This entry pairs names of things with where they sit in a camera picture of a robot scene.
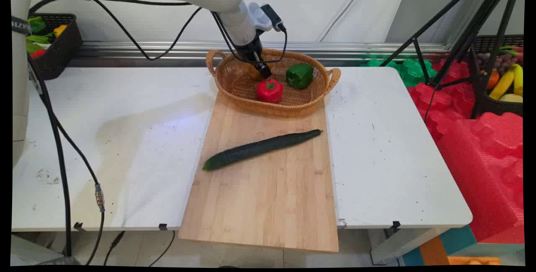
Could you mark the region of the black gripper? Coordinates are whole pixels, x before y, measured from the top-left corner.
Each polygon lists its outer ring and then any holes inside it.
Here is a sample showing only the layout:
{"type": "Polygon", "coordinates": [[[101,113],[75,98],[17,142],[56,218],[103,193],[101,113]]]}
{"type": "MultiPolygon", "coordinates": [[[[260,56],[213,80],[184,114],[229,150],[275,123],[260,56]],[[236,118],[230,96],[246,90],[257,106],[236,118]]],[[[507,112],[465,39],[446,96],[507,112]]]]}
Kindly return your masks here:
{"type": "Polygon", "coordinates": [[[262,58],[262,43],[260,38],[254,38],[245,45],[234,45],[237,56],[243,62],[253,62],[260,79],[268,79],[271,75],[271,64],[264,62],[262,58]]]}

